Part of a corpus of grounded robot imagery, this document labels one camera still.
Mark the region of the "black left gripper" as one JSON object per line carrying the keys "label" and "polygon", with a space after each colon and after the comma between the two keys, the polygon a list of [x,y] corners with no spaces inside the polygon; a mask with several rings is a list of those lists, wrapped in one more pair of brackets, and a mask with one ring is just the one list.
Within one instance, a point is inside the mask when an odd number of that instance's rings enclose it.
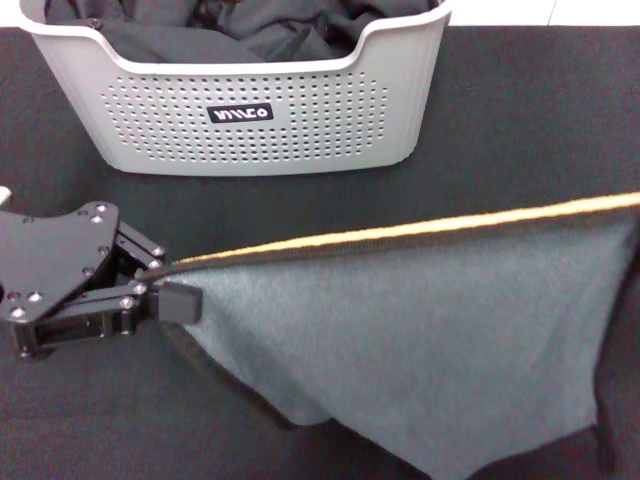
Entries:
{"label": "black left gripper", "polygon": [[115,247],[117,271],[135,278],[164,265],[165,249],[119,222],[119,209],[90,202],[49,218],[1,213],[1,324],[29,358],[69,344],[132,335],[146,320],[194,325],[199,288],[138,281],[84,292]]}

